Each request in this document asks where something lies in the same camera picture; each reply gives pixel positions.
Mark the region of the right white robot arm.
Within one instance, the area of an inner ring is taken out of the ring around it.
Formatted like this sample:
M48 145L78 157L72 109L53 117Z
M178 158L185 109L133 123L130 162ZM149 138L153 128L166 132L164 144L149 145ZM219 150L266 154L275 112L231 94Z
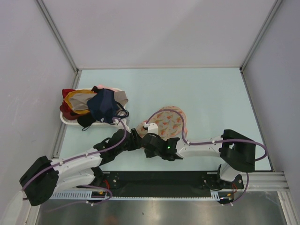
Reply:
M241 173L255 171L255 143L233 130L224 130L221 136L208 141L191 143L174 137L163 140L157 134L146 134L141 140L147 158L155 156L175 161L191 157L217 157L224 160L217 170L216 182L229 187Z

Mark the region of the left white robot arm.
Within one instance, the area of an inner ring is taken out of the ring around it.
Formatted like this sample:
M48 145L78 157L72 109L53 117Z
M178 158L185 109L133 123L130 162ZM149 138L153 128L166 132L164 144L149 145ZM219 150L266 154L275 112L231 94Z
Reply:
M62 190L90 184L95 188L101 186L104 178L99 167L124 151L141 148L141 140L134 128L119 129L112 137L76 156L58 160L39 157L19 180L26 200L31 206L39 206Z

